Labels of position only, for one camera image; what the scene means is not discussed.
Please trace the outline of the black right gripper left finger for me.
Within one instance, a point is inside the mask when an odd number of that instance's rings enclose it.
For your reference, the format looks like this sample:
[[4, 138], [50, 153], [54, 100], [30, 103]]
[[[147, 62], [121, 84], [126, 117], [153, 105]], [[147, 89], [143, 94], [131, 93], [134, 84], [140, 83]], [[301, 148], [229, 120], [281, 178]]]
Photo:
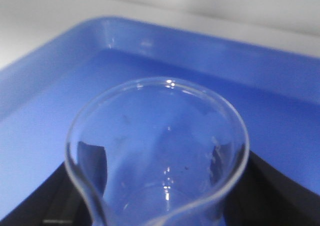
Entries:
[[[85, 163], [100, 193], [107, 183], [107, 158], [102, 146], [82, 145], [79, 158]], [[0, 221], [1, 225], [92, 225], [87, 206], [67, 175], [64, 164], [22, 203]]]

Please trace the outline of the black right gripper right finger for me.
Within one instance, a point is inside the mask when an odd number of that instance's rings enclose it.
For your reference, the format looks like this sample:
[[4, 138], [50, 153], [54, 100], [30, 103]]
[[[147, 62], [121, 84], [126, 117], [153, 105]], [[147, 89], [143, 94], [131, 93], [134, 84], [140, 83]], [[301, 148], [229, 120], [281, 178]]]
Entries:
[[251, 152], [226, 199], [209, 209], [210, 225], [319, 225], [320, 197]]

